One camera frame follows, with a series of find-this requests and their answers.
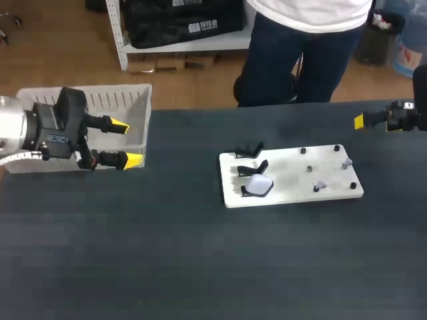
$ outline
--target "white plastic bin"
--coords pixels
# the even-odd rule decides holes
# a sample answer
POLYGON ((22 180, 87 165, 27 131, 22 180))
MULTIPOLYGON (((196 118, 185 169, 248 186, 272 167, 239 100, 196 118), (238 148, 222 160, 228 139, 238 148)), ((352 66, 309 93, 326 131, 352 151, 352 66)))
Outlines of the white plastic bin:
MULTIPOLYGON (((149 118, 151 115, 151 90, 149 84, 143 85, 94 85, 74 87, 86 94, 89 114, 94 116, 109 115, 127 123, 130 128, 127 135, 102 133, 97 129, 89 129, 88 145, 98 151, 126 151, 144 155, 144 161, 138 167, 143 167, 149 118)), ((31 110, 34 102, 54 104, 61 87, 21 89, 17 98, 28 101, 24 108, 31 110)), ((77 162, 71 159, 22 160, 8 163, 5 166, 10 173, 34 173, 81 170, 77 162)), ((98 169, 113 169, 98 165, 98 169)))

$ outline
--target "black bracket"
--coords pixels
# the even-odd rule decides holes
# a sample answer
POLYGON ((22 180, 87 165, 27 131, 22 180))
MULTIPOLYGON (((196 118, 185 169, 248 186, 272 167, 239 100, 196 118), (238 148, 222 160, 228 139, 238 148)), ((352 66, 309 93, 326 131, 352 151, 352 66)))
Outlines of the black bracket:
POLYGON ((236 158, 250 158, 256 159, 258 155, 260 155, 262 149, 264 148, 264 144, 260 142, 255 150, 243 150, 241 148, 236 148, 234 153, 236 154, 236 158))
POLYGON ((238 173, 239 173, 239 177, 251 177, 252 175, 255 175, 255 174, 262 175, 267 168, 268 168, 268 161, 264 160, 261 162, 261 165, 257 169, 239 165, 238 173))
POLYGON ((246 190, 245 186, 242 185, 241 190, 242 190, 242 196, 243 197, 258 197, 258 198, 265 198, 266 195, 273 189, 274 187, 274 183, 272 183, 272 185, 270 186, 270 188, 268 188, 268 190, 266 191, 266 193, 264 193, 263 195, 256 195, 255 193, 250 193, 246 190))

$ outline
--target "dark tabletop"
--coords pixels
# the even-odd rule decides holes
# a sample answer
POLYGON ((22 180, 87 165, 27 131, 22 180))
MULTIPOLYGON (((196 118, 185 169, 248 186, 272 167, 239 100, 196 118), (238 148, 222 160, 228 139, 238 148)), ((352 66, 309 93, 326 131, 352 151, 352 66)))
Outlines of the dark tabletop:
POLYGON ((427 133, 385 102, 154 111, 144 169, 5 175, 1 320, 427 319, 427 133), (226 209, 220 153, 342 144, 363 198, 226 209))

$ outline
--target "jeans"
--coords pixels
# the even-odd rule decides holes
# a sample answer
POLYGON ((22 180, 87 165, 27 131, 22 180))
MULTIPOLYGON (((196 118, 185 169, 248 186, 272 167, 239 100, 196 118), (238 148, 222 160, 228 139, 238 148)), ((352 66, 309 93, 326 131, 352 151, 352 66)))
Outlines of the jeans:
POLYGON ((282 104, 295 94, 293 90, 298 95, 296 103, 329 102, 363 28, 311 34, 257 13, 242 71, 239 107, 282 104), (291 72, 302 53, 302 70, 293 88, 291 72))

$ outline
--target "white fixture plate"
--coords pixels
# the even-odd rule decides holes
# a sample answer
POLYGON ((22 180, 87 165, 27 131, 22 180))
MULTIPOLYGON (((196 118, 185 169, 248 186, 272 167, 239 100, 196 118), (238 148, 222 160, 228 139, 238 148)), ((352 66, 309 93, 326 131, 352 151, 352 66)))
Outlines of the white fixture plate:
POLYGON ((339 151, 334 151, 335 145, 306 147, 306 154, 301 154, 301 148, 265 150, 257 159, 236 159, 235 153, 222 153, 220 166, 226 207, 360 198, 364 190, 352 166, 346 170, 341 168, 349 156, 344 147, 339 146, 339 151), (266 159, 269 165, 264 175, 273 179, 273 189, 264 198, 242 197, 241 186, 250 177, 239 177, 238 166, 258 168, 266 159), (309 165, 313 167, 312 172, 307 172, 309 165), (318 181, 323 181, 327 187, 314 192, 318 181), (352 182, 357 183, 355 189, 350 188, 352 182))

